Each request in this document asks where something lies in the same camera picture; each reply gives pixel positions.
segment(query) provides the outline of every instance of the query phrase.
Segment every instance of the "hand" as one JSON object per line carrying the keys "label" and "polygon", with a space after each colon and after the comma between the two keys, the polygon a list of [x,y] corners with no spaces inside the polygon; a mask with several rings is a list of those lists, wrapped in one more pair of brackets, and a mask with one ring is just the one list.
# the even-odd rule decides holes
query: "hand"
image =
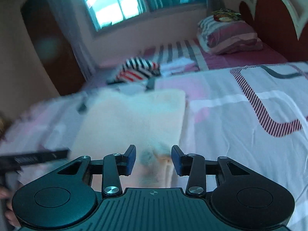
{"label": "hand", "polygon": [[5,212],[5,216],[8,219],[9,223],[14,226],[14,227],[20,227],[20,224],[13,212],[12,209],[12,192],[10,192],[8,189],[5,187],[0,187],[0,199],[9,199],[7,202],[7,211]]}

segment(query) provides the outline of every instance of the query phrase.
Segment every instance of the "pillow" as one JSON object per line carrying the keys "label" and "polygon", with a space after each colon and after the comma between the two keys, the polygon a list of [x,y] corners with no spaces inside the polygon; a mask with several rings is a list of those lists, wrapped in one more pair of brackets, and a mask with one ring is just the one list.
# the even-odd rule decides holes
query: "pillow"
{"label": "pillow", "polygon": [[137,82],[150,79],[153,76],[160,76],[159,64],[134,57],[127,59],[116,72],[115,77],[107,81],[107,84],[122,82]]}
{"label": "pillow", "polygon": [[255,30],[242,20],[221,22],[209,16],[200,21],[198,27],[200,45],[209,54],[231,54],[263,48]]}

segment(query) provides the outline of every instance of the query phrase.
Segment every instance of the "wooden door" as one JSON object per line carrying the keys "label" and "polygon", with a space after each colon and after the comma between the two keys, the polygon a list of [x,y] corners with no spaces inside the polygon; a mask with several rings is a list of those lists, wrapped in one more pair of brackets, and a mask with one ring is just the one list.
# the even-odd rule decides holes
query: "wooden door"
{"label": "wooden door", "polygon": [[85,79],[47,1],[28,0],[21,12],[35,50],[59,94],[79,91]]}

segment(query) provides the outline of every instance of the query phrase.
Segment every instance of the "white blanket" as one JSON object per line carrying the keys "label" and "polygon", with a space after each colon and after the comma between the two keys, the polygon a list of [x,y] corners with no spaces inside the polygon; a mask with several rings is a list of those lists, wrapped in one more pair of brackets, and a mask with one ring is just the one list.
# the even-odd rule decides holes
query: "white blanket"
{"label": "white blanket", "polygon": [[[185,93],[164,90],[133,96],[102,90],[87,112],[72,147],[71,159],[92,160],[137,148],[132,175],[121,177],[126,187],[170,187],[173,173],[171,147],[178,145],[185,111]],[[102,176],[92,188],[101,191]]]}

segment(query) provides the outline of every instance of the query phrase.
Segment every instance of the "pink pillow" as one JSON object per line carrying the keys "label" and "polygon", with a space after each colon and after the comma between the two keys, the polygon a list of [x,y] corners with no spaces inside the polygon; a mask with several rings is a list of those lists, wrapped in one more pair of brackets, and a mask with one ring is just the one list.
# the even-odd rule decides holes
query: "pink pillow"
{"label": "pink pillow", "polygon": [[255,30],[244,21],[218,22],[209,16],[198,24],[198,40],[205,52],[214,55],[263,49]]}

